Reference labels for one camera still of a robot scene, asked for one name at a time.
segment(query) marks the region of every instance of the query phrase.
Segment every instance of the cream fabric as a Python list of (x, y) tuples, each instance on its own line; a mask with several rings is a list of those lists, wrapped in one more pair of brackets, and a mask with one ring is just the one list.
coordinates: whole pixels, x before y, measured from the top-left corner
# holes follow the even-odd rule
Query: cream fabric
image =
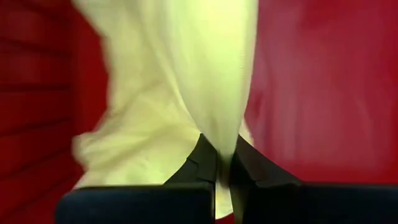
[[(163, 184), (202, 132), (228, 163), (248, 99), (255, 0), (73, 0), (103, 37), (108, 110), (75, 138), (76, 187)], [(216, 217), (232, 212), (216, 186)]]

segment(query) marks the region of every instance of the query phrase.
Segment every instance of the flowing white fabric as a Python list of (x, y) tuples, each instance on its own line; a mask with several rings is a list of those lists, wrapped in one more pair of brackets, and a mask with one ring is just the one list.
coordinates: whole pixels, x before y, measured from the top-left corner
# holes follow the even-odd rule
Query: flowing white fabric
[[(256, 0), (74, 0), (103, 38), (108, 110), (75, 139), (76, 187), (163, 184), (204, 133), (228, 164), (242, 124)], [(232, 212), (216, 186), (216, 218)]]

